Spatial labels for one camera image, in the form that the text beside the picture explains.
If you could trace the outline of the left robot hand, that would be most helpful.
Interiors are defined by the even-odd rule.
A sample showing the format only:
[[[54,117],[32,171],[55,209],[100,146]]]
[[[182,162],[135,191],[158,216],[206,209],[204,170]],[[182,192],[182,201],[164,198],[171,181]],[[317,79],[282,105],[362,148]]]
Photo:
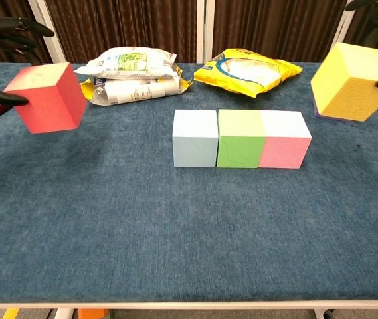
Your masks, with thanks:
[[[54,31],[47,26],[24,17],[0,17],[0,49],[11,51],[28,60],[33,66],[42,64],[38,54],[34,52],[37,44],[20,32],[33,31],[43,37],[53,37]],[[22,106],[28,100],[16,94],[9,94],[0,91],[0,105]]]

